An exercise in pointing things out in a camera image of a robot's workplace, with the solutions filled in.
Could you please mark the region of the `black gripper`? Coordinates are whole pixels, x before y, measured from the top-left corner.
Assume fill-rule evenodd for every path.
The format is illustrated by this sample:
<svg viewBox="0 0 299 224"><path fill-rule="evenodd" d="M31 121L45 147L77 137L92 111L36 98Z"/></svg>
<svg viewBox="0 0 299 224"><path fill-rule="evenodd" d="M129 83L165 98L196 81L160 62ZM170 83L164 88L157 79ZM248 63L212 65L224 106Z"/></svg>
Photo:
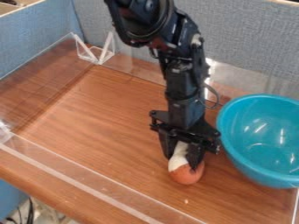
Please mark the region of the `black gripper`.
<svg viewBox="0 0 299 224"><path fill-rule="evenodd" d="M174 155L174 149L179 141L188 144L186 159L196 170L204 151L218 154L220 151L220 132L202 118L188 129L178 128L168 122L168 112L152 110L151 129L157 132L163 154L167 159Z"/></svg>

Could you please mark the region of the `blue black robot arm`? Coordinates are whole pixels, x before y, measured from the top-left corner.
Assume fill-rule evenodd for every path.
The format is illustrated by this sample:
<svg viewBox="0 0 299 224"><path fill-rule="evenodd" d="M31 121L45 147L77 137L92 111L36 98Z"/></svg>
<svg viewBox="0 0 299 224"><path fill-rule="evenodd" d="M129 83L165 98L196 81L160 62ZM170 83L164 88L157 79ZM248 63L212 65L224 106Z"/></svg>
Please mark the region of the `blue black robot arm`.
<svg viewBox="0 0 299 224"><path fill-rule="evenodd" d="M163 154L187 147L184 158L195 169L207 151L220 151L220 132L206 122L204 90L210 65L199 26L174 0L104 0L124 44L148 48L165 80L165 111L153 110L151 128L159 133Z"/></svg>

